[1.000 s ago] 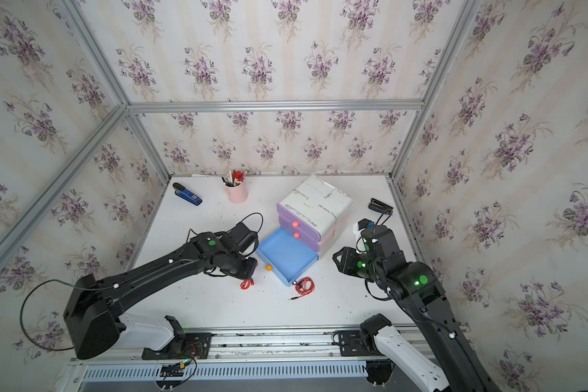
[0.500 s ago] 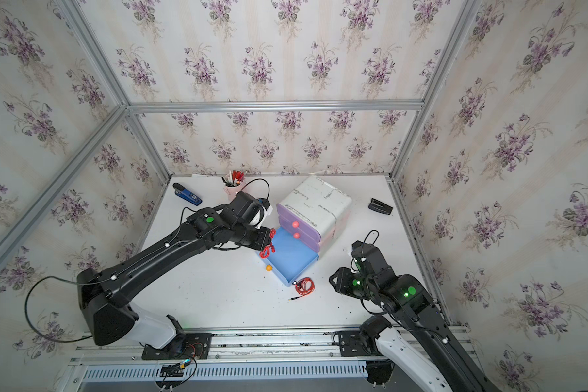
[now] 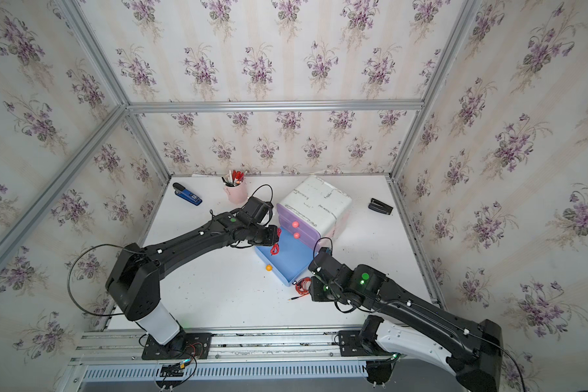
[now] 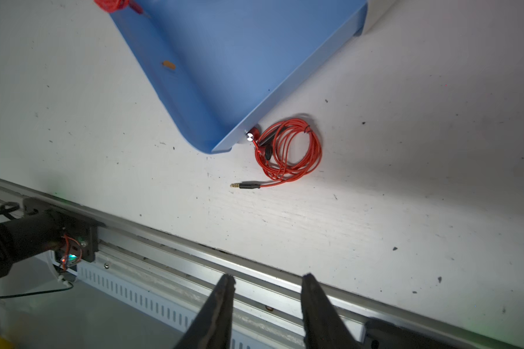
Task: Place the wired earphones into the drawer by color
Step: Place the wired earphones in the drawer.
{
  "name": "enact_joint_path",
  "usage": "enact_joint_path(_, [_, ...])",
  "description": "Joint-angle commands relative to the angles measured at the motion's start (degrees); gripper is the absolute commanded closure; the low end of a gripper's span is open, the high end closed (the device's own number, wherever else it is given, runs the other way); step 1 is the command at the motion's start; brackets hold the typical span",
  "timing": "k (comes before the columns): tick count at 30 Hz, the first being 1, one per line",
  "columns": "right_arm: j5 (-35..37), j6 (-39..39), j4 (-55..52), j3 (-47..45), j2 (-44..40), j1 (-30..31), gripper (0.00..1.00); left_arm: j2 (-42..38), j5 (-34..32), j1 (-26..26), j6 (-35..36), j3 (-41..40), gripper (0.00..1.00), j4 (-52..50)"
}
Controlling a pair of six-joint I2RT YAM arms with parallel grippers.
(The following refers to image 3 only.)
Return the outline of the red wired earphones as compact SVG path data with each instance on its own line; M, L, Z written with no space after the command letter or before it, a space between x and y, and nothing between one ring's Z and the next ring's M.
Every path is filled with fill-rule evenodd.
M282 233L282 230L280 228L277 228L277 238L280 238L281 233ZM271 248L271 250L270 250L269 253L271 254L271 256L276 256L276 255L279 254L279 250L280 250L279 242L276 242L272 246L272 248Z
M305 277L300 279L299 281L295 282L294 288L297 292L297 295L291 297L291 301L295 301L299 298L306 297L310 294L310 286L311 286L311 277Z

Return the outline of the purple drawer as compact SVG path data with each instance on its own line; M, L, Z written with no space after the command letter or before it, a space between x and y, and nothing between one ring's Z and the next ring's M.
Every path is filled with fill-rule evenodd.
M319 232L303 220L279 220L282 230L289 232L295 239L313 248L320 239Z
M277 213L281 229L286 230L308 248L312 248L320 239L321 235L318 230L282 204L277 205Z

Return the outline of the blue bottom drawer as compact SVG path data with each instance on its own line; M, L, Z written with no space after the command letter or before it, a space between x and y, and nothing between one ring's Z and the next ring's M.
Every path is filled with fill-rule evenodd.
M255 253L267 266L272 266L272 272L284 285L291 286L307 271L312 250L287 231L281 233L277 245L276 254L272 253L272 246L255 247Z

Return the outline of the purple top drawer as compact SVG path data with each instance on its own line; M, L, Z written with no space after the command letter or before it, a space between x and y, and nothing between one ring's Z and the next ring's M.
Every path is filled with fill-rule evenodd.
M282 204L277 205L277 213L281 229L286 230L308 248L312 248L320 239L321 235L318 230Z

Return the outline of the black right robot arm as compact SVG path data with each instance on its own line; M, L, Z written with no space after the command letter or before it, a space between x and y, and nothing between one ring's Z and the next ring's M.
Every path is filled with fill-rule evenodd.
M312 301L331 302L343 314L359 310L367 315L354 348L374 357L366 363L370 384L385 384L395 364L412 357L450 373L467 391L497 391L509 359L521 390L527 389L523 369L505 349L497 323L475 323L441 310L371 266L351 269L333 256L332 246L316 243L312 256Z

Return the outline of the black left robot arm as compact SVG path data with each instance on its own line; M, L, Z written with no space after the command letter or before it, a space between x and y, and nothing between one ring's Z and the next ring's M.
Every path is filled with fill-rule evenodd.
M163 305L160 281L188 262L221 248L237 248L245 242L272 247L279 242L273 217L274 204L255 196L243 207L212 214L201 227L168 241L139 247L119 247L121 253L106 282L106 292L132 321L153 338L158 347L179 356L187 346L186 332Z

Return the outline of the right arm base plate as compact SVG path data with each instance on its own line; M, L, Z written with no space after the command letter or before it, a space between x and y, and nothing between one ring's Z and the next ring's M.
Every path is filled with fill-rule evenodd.
M378 333L373 329L341 330L336 335L336 344L341 357L388 357L396 353L386 351L377 342Z

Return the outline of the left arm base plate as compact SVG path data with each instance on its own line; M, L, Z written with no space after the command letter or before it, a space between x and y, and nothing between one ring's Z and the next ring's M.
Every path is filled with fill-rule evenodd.
M207 359L212 343L211 333L184 333L168 344L159 344L148 335L143 344L142 360Z

